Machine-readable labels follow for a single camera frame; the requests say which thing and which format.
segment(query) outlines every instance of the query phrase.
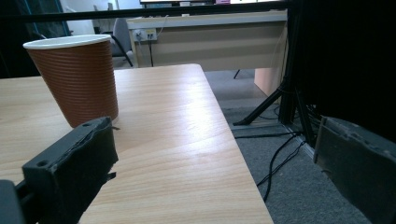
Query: cup rim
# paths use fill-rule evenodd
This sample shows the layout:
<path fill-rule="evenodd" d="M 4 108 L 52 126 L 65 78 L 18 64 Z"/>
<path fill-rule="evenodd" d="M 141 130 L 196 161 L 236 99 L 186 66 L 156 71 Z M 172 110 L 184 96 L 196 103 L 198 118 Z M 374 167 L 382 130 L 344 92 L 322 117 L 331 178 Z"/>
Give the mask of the cup rim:
<path fill-rule="evenodd" d="M 111 39 L 111 35 L 71 35 L 40 39 L 23 44 L 26 49 L 62 49 L 96 44 Z"/>

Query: power outlet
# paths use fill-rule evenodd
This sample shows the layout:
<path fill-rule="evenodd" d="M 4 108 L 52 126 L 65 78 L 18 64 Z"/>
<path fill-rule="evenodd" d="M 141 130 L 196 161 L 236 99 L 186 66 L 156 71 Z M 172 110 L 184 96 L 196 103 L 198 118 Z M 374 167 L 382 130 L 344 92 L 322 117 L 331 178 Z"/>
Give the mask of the power outlet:
<path fill-rule="evenodd" d="M 157 40 L 157 30 L 155 28 L 133 30 L 134 41 Z"/>

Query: tripod stand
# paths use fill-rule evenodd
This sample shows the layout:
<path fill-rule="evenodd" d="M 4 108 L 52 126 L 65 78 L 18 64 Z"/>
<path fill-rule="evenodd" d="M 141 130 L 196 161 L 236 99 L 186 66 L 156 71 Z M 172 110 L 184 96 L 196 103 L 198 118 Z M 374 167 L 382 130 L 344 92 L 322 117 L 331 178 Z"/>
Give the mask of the tripod stand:
<path fill-rule="evenodd" d="M 254 119 L 256 119 L 265 109 L 274 103 L 276 99 L 282 97 L 280 104 L 280 111 L 278 120 L 282 124 L 291 124 L 296 106 L 301 118 L 301 123 L 304 130 L 304 136 L 306 142 L 313 147 L 315 144 L 315 137 L 312 131 L 311 123 L 309 121 L 308 112 L 304 102 L 304 98 L 301 95 L 300 90 L 297 87 L 298 77 L 292 73 L 293 62 L 296 55 L 296 48 L 298 44 L 299 28 L 302 23 L 302 9 L 304 0 L 300 1 L 299 6 L 293 5 L 293 8 L 289 10 L 289 53 L 286 62 L 285 76 L 279 87 L 272 93 L 264 102 L 262 102 L 256 109 L 253 110 L 247 117 L 234 123 L 233 125 L 248 125 Z"/>

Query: light wood table surface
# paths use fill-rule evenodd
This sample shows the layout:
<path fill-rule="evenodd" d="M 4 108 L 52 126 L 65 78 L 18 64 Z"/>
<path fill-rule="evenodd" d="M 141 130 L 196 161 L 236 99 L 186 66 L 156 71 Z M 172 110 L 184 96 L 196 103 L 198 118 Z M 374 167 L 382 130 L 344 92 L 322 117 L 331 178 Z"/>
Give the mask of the light wood table surface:
<path fill-rule="evenodd" d="M 273 223 L 199 65 L 115 77 L 117 177 L 80 223 Z M 0 179 L 71 130 L 41 77 L 0 80 Z"/>

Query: brown paper cup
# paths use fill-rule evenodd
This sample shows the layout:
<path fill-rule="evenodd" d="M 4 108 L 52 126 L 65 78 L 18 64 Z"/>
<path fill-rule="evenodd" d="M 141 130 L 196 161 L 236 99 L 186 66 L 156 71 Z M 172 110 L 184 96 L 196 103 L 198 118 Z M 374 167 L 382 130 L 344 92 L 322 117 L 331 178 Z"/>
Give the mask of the brown paper cup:
<path fill-rule="evenodd" d="M 110 35 L 76 35 L 23 45 L 73 128 L 118 117 Z"/>

